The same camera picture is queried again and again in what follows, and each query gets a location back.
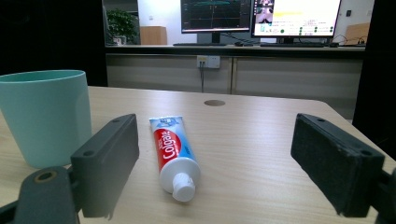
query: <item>toothpaste tube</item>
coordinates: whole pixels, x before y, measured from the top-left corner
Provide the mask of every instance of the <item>toothpaste tube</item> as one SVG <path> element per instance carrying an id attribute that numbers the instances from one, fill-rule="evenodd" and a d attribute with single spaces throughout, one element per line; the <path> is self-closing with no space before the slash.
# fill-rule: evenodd
<path id="1" fill-rule="evenodd" d="M 184 131 L 181 116 L 149 119 L 157 148 L 160 184 L 180 202 L 190 201 L 201 170 Z"/>

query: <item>plastic cup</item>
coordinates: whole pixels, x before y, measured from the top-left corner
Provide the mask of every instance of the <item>plastic cup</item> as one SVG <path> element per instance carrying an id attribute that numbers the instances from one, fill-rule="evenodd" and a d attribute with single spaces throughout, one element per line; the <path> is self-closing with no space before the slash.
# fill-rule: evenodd
<path id="1" fill-rule="evenodd" d="M 69 164 L 92 137 L 84 71 L 0 76 L 0 110 L 25 161 L 35 168 Z"/>

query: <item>white cap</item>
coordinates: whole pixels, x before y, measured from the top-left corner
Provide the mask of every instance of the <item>white cap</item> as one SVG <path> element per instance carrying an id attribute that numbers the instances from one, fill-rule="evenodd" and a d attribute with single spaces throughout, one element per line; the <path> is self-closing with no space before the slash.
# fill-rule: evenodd
<path id="1" fill-rule="evenodd" d="M 189 175 L 179 173 L 173 179 L 173 197 L 180 202 L 188 202 L 194 197 L 195 185 Z"/>

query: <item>computer monitor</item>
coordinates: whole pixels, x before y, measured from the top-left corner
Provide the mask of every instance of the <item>computer monitor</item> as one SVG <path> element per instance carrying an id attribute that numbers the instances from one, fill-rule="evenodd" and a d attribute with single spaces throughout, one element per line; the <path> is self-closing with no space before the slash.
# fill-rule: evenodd
<path id="1" fill-rule="evenodd" d="M 253 0 L 251 37 L 333 38 L 341 0 Z"/>
<path id="2" fill-rule="evenodd" d="M 211 33 L 212 43 L 221 33 L 250 32 L 250 0 L 181 0 L 181 33 Z"/>

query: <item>desk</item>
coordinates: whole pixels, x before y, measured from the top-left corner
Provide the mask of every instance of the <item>desk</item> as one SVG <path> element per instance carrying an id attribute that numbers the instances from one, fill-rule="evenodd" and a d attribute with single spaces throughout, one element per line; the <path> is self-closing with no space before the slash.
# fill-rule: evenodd
<path id="1" fill-rule="evenodd" d="M 297 113 L 318 116 L 374 146 L 328 105 L 294 100 L 180 91 L 90 87 L 92 129 L 136 113 L 140 158 L 120 196 L 114 217 L 81 223 L 374 223 L 345 218 L 291 157 Z M 222 106 L 205 105 L 221 100 Z M 189 203 L 161 189 L 149 118 L 182 115 L 201 165 L 201 182 Z M 0 114 L 0 204 L 17 200 L 22 180 L 35 171 L 21 157 Z M 386 157 L 384 170 L 396 162 Z"/>

